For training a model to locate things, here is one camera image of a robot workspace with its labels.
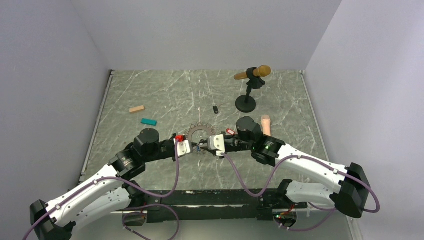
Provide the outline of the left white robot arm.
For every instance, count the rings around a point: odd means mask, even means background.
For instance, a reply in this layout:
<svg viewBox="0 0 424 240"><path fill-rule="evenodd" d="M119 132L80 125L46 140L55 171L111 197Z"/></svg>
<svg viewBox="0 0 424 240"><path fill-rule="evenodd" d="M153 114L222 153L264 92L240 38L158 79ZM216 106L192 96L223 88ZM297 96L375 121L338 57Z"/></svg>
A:
<svg viewBox="0 0 424 240"><path fill-rule="evenodd" d="M170 139L160 141L157 130L142 130L91 178L53 200L35 201L30 206L31 227L23 238L35 232L40 240L69 240L76 227L117 210L139 209L145 195L171 196L179 181L179 158L192 151L193 144L185 135L173 134ZM146 170L146 163L165 159L176 163L174 186L169 192L153 193L132 181Z"/></svg>

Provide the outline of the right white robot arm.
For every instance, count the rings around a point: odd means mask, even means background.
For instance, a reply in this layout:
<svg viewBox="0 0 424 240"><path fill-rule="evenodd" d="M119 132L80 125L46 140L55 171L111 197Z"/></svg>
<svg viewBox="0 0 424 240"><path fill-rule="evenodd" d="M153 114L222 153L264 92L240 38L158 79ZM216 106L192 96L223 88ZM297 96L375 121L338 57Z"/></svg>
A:
<svg viewBox="0 0 424 240"><path fill-rule="evenodd" d="M250 151L253 159L272 166L273 172L279 167L288 168L314 181L302 183L284 179L275 195L280 207L288 208L298 203L321 204L355 219L361 218L364 212L380 210L379 202L375 203L374 210L366 209L368 197L375 198L376 195L359 164L345 166L324 161L273 137L268 116L264 116L260 124L249 116L242 117L236 122L236 130L236 134L211 135L201 140L198 147L226 159L230 158L229 153Z"/></svg>

